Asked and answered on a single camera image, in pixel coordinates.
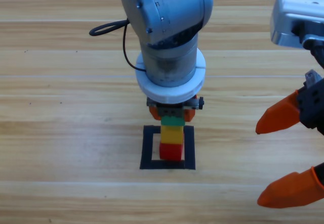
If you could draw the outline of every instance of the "black square outline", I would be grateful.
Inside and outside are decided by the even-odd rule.
[[[161,126],[145,125],[143,130],[143,146],[140,169],[190,169],[196,170],[194,149],[194,127],[185,126],[184,132],[184,160],[172,162],[152,160],[153,135],[161,133]]]

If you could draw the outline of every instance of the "wood grain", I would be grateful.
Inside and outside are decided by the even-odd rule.
[[[88,34],[125,18],[120,0],[0,0],[0,224],[323,222],[323,201],[256,203],[272,181],[323,162],[322,135],[301,124],[255,133],[269,106],[321,68],[272,44],[274,0],[214,2],[199,34],[208,70],[190,123],[197,170],[183,171],[139,169],[143,126],[159,122],[122,31]],[[127,49],[135,62],[131,27]]]

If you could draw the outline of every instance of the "yellow lego brick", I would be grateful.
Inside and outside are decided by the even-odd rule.
[[[161,143],[183,144],[183,126],[161,126]]]

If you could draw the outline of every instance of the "white ring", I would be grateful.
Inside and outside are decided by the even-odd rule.
[[[145,69],[142,53],[137,58],[136,66]],[[143,93],[150,99],[162,104],[178,104],[185,102],[201,90],[205,82],[206,61],[199,49],[197,49],[196,72],[192,79],[176,87],[163,87],[153,83],[144,71],[136,70],[138,85]]]

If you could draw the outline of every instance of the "orange finger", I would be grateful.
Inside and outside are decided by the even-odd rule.
[[[271,183],[258,199],[258,205],[269,208],[305,206],[324,198],[324,186],[314,168],[293,172]]]
[[[256,133],[266,134],[290,128],[299,122],[298,91],[266,110],[259,120]]]

